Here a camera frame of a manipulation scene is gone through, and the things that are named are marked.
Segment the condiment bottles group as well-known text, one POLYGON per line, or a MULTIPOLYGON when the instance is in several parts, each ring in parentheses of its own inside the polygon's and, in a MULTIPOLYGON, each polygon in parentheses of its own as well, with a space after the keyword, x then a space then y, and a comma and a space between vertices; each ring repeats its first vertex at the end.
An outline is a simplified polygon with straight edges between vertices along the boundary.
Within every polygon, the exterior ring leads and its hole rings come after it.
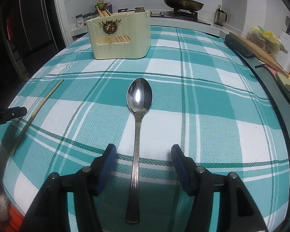
POLYGON ((107 10, 111 14, 113 13, 113 6, 110 1, 97 0, 96 10, 97 9, 100 11, 107 10))

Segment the slanted wooden chopstick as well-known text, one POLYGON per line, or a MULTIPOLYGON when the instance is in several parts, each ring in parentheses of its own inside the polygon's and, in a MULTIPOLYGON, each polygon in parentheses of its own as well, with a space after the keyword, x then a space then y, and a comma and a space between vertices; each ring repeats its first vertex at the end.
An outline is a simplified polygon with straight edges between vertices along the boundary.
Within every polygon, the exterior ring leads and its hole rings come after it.
POLYGON ((105 15, 103 14, 103 12, 99 9, 99 7, 98 6, 96 6, 96 9, 97 9, 97 12, 98 12, 98 14, 99 14, 99 17, 105 17, 105 15))

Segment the teal plaid tablecloth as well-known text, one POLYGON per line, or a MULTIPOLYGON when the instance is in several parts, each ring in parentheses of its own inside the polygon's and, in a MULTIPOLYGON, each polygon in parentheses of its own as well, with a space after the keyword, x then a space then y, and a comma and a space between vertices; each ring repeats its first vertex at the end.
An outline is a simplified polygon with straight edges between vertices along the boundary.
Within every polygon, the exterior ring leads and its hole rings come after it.
POLYGON ((2 183, 25 213, 51 172, 77 172, 117 148, 114 169, 95 198, 106 231, 184 231, 192 206, 170 151, 175 144, 210 172, 236 172, 269 231, 285 219, 290 190, 286 143, 272 104, 254 74, 220 38, 175 27, 151 28, 137 60, 96 60, 88 36, 55 55, 12 101, 28 117, 0 126, 2 183), (131 82, 145 78, 152 106, 140 136, 140 222, 126 222, 135 120, 131 82))

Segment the wooden cutting board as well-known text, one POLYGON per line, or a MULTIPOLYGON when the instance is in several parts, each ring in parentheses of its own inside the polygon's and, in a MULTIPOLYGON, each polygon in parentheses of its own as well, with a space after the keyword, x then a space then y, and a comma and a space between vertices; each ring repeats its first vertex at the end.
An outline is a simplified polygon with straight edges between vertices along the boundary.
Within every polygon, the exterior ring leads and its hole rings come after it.
POLYGON ((246 48, 248 48, 259 60, 264 62, 266 65, 272 67, 277 72, 281 73, 286 78, 289 77, 289 74, 284 71, 282 66, 275 60, 273 57, 271 57, 268 53, 266 53, 262 48, 257 46, 255 43, 252 43, 251 41, 244 39, 243 37, 234 34, 233 32, 229 33, 231 36, 233 36, 238 42, 243 44, 246 48))

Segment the large steel spoon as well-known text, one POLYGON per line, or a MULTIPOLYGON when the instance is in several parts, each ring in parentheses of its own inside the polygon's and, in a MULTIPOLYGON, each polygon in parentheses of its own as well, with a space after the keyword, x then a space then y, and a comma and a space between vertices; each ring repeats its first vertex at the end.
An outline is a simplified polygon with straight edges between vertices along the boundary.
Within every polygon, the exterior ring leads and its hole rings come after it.
POLYGON ((145 78, 133 80, 128 88, 126 101, 129 111, 135 118, 135 139, 126 221, 130 224, 136 224, 140 222, 139 158, 141 122, 149 111, 153 101, 152 88, 149 82, 145 78))

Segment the dark glass kettle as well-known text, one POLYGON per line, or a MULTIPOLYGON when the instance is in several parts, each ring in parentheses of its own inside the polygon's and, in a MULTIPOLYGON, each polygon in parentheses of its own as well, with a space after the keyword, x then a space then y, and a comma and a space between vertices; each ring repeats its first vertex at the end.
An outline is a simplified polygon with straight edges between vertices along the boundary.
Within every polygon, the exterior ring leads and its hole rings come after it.
POLYGON ((224 26, 227 21, 227 13, 222 10, 222 6, 219 4, 215 12, 214 24, 224 26))

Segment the wok with glass lid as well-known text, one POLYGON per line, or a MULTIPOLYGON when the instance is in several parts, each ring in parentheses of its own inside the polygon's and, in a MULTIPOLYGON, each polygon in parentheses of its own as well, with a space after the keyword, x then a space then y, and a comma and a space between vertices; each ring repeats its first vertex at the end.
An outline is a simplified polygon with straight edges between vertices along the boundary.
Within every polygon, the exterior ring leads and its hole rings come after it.
POLYGON ((175 10, 200 11, 204 4, 195 0, 163 0, 165 5, 175 10))

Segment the black gas stove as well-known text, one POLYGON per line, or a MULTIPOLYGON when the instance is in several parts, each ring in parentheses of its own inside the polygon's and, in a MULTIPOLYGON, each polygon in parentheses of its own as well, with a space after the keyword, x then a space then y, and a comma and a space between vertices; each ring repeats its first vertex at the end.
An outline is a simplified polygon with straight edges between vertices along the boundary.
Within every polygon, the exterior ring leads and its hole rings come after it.
POLYGON ((175 18, 180 20, 192 21, 195 23, 205 24, 210 26, 210 23, 207 23, 201 19, 198 19, 197 12, 184 12, 180 10, 151 10, 151 17, 161 17, 161 18, 175 18))

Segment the bag of snacks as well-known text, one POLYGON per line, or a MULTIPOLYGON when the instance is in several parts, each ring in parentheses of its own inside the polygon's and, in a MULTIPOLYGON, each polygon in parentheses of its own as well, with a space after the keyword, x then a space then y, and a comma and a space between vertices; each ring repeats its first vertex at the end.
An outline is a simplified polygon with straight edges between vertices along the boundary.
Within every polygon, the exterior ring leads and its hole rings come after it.
POLYGON ((253 27, 247 34, 247 39, 259 46, 266 53, 274 56, 279 53, 288 53, 280 39, 273 32, 265 31, 261 26, 253 27))

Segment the white knife block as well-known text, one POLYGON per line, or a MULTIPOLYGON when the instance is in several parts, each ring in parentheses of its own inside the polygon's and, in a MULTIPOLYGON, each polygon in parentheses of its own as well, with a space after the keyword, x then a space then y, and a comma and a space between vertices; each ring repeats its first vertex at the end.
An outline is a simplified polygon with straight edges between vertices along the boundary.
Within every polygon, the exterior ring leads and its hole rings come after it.
POLYGON ((282 30, 279 40, 283 49, 274 55, 274 59, 282 66, 285 72, 290 72, 290 17, 285 20, 286 30, 282 30))

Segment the black refrigerator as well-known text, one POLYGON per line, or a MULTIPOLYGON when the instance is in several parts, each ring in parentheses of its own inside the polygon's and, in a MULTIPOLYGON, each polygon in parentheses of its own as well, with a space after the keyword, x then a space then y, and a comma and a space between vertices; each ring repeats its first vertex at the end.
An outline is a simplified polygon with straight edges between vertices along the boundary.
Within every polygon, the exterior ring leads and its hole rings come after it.
POLYGON ((55 0, 0 0, 0 27, 12 62, 30 76, 66 47, 55 0))

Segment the cream plastic utensil holder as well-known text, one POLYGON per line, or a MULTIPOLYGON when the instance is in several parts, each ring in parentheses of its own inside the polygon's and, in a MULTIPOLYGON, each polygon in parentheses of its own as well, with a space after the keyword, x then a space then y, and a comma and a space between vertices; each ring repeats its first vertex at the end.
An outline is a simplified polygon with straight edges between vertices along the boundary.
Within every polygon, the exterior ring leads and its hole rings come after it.
POLYGON ((140 59, 151 47, 150 12, 122 12, 86 22, 94 58, 140 59))

